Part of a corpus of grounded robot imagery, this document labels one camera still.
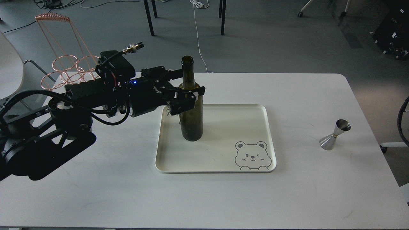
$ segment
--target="bear drawing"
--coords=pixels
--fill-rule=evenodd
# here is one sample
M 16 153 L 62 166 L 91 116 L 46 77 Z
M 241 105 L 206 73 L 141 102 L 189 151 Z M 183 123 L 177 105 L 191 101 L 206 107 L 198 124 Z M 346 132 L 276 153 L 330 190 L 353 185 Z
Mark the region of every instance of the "bear drawing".
M 271 165 L 271 158 L 266 149 L 267 144 L 259 141 L 257 144 L 245 144 L 242 141 L 236 143 L 237 155 L 236 165 L 241 169 L 268 169 Z

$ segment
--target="white cord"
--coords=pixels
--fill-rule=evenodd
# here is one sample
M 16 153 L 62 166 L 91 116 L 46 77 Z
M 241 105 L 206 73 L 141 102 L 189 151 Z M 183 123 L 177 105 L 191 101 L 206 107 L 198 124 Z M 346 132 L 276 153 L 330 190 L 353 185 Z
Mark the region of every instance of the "white cord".
M 197 38 L 198 38 L 199 55 L 200 55 L 200 57 L 202 58 L 202 61 L 203 61 L 203 63 L 204 63 L 204 66 L 206 67 L 206 73 L 213 73 L 213 72 L 209 72 L 209 71 L 207 70 L 207 64 L 206 64 L 205 60 L 203 59 L 202 54 L 200 53 L 199 31 L 198 31 L 198 25 L 196 24 L 196 10 L 195 10 L 195 7 L 193 7 L 193 15 L 194 15 L 194 18 L 195 18 L 195 26 L 196 26 L 196 35 L 197 35 Z
M 201 3 L 201 2 L 198 2 L 196 0 L 190 0 L 190 3 L 195 5 L 196 8 L 198 8 L 198 9 L 205 9 L 205 8 L 209 7 L 209 0 L 207 0 L 207 5 L 205 5 L 205 4 Z

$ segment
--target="black cord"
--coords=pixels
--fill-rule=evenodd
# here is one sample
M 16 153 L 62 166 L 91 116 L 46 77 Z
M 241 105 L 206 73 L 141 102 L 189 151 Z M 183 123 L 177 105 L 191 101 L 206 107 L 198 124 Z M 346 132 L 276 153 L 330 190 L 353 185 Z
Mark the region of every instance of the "black cord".
M 50 97 L 55 97 L 60 99 L 63 102 L 66 102 L 72 106 L 78 107 L 80 109 L 86 110 L 90 113 L 97 113 L 97 114 L 108 114 L 110 113 L 110 111 L 107 110 L 97 110 L 97 109 L 89 109 L 89 108 L 85 108 L 82 107 L 80 105 L 78 105 L 77 103 L 75 103 L 74 101 L 62 97 L 60 96 L 60 94 L 56 93 L 56 92 L 51 92 L 51 91 L 46 91 L 46 90 L 27 90 L 27 91 L 22 91 L 16 95 L 14 95 L 3 107 L 2 110 L 0 110 L 0 119 L 2 122 L 4 122 L 3 120 L 3 116 L 19 101 L 21 101 L 22 99 L 31 96 L 31 95 L 35 95 L 35 94 L 42 94 L 42 95 L 46 95 L 46 96 L 50 96 Z
M 97 110 L 97 109 L 89 109 L 89 108 L 82 107 L 82 106 L 78 105 L 77 103 L 75 103 L 74 101 L 72 101 L 72 100 L 70 100 L 70 99 L 68 99 L 68 98 L 62 97 L 60 94 L 58 94 L 58 93 L 56 93 L 56 92 L 52 92 L 52 91 L 46 91 L 46 90 L 27 90 L 27 91 L 22 91 L 22 92 L 20 92 L 20 93 L 18 93 L 18 94 L 16 94 L 16 95 L 14 95 L 14 96 L 4 105 L 3 109 L 0 110 L 0 124 L 6 124 L 6 121 L 4 120 L 3 116 L 4 116 L 16 103 L 18 103 L 19 101 L 21 101 L 22 99 L 24 99 L 24 98 L 26 98 L 26 97 L 28 97 L 28 96 L 34 95 L 34 94 L 42 94 L 42 95 L 46 95 L 46 96 L 58 98 L 58 99 L 60 99 L 61 101 L 66 102 L 66 103 L 68 103 L 68 104 L 70 104 L 70 105 L 72 105 L 72 106 L 74 106 L 74 107 L 78 107 L 78 108 L 80 108 L 80 109 L 83 109 L 83 110 L 85 110 L 85 111 L 90 112 L 91 117 L 95 118 L 97 121 L 99 121 L 99 122 L 101 122 L 101 123 L 103 123 L 103 124 L 106 124 L 106 125 L 118 125 L 118 124 L 121 124 L 122 122 L 124 122 L 124 121 L 128 118 L 128 116 L 129 116 L 129 114 L 130 114 L 129 100 L 126 100 L 126 101 L 125 101 L 125 104 L 126 104 L 126 113 L 125 113 L 125 116 L 124 116 L 121 120 L 119 120 L 119 121 L 117 121 L 117 122 L 107 122 L 107 121 L 102 120 L 101 118 L 97 117 L 97 116 L 96 116 L 95 114 L 93 114 L 93 113 L 96 113 L 96 114 L 108 114 L 108 113 L 110 113 L 110 111 L 108 111 L 108 110 Z
M 117 52 L 116 54 L 114 54 L 114 55 L 110 56 L 109 58 L 107 58 L 103 63 L 101 63 L 100 66 L 105 66 L 109 61 L 111 61 L 112 59 L 115 59 L 115 58 L 117 58 L 117 57 L 119 57 L 119 56 L 121 56 L 123 54 L 124 54 L 123 51 Z
M 9 31 L 6 31 L 6 32 L 3 32 L 3 34 L 8 33 L 8 32 L 11 32 L 11 31 L 14 31 L 14 30 L 18 30 L 18 29 L 21 29 L 21 28 L 24 28 L 24 27 L 27 27 L 27 26 L 29 26 L 29 25 L 31 25 L 31 24 L 33 24 L 33 23 L 35 23 L 35 22 L 36 22 L 36 21 L 34 21 L 34 22 L 30 23 L 30 24 L 24 25 L 24 26 L 22 26 L 22 27 L 15 28 L 15 29 L 12 29 L 12 30 L 9 30 Z
M 398 113 L 398 131 L 399 131 L 400 138 L 402 138 L 403 142 L 409 147 L 409 141 L 406 139 L 406 137 L 403 135 L 403 132 L 402 132 L 402 116 L 403 116 L 403 112 L 405 111 L 406 106 L 408 105 L 408 103 L 409 103 L 409 97 L 406 98 L 405 102 L 403 103 L 402 107 L 399 110 L 399 113 Z
M 129 114 L 130 114 L 129 100 L 126 100 L 126 101 L 125 101 L 125 104 L 126 104 L 126 113 L 125 113 L 125 116 L 124 116 L 121 120 L 119 120 L 119 121 L 117 121 L 117 122 L 108 122 L 108 121 L 102 120 L 101 118 L 97 117 L 95 114 L 92 114 L 92 113 L 91 113 L 91 117 L 95 118 L 95 120 L 97 120 L 97 121 L 99 121 L 99 122 L 101 122 L 101 123 L 103 123 L 103 124 L 106 124 L 106 125 L 118 125 L 118 124 L 122 124 L 122 123 L 128 118 L 128 116 L 129 116 Z
M 81 3 L 82 1 L 79 1 L 79 2 L 76 2 L 76 0 L 71 0 L 69 3 L 67 3 L 67 4 L 65 4 L 65 5 L 63 5 L 63 6 L 53 6 L 53 7 L 48 7 L 47 6 L 47 3 L 49 3 L 50 2 L 50 0 L 40 0 L 40 1 L 36 1 L 36 0 L 33 0 L 34 1 L 34 3 L 40 8 L 40 9 L 63 9 L 63 8 L 66 8 L 66 7 L 69 7 L 69 6 L 73 6 L 73 5 L 75 5 L 75 4 L 78 4 L 78 3 Z

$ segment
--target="jigger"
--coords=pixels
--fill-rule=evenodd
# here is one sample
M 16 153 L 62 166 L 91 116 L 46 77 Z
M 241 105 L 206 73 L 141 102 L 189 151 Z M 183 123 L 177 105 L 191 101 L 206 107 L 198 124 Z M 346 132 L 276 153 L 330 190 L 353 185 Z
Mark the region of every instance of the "jigger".
M 332 150 L 334 148 L 337 136 L 345 133 L 346 131 L 349 131 L 350 129 L 351 124 L 348 121 L 343 119 L 337 120 L 337 122 L 335 123 L 334 133 L 319 140 L 319 145 L 321 145 L 321 148 L 325 150 Z

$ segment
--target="robotic arm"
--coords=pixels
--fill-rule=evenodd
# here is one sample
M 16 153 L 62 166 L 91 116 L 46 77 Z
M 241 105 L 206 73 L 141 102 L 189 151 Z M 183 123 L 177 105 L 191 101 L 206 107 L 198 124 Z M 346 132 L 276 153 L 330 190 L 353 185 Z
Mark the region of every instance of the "robotic arm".
M 181 78 L 182 70 L 158 66 L 142 70 L 142 77 L 135 78 L 134 67 L 122 55 L 143 46 L 138 43 L 119 52 L 101 52 L 95 69 L 101 78 L 65 85 L 65 93 L 31 90 L 13 96 L 0 111 L 0 181 L 12 174 L 40 180 L 65 164 L 95 143 L 93 118 L 106 125 L 118 125 L 128 116 L 136 117 L 161 105 L 168 106 L 171 115 L 194 108 L 196 97 L 204 95 L 205 88 L 188 91 L 174 87 L 170 80 Z M 50 96 L 51 100 L 47 106 L 26 114 L 6 115 L 14 104 L 34 94 Z M 95 115 L 112 117 L 117 112 L 124 114 L 117 122 Z M 50 118 L 38 127 L 30 124 L 47 114 Z

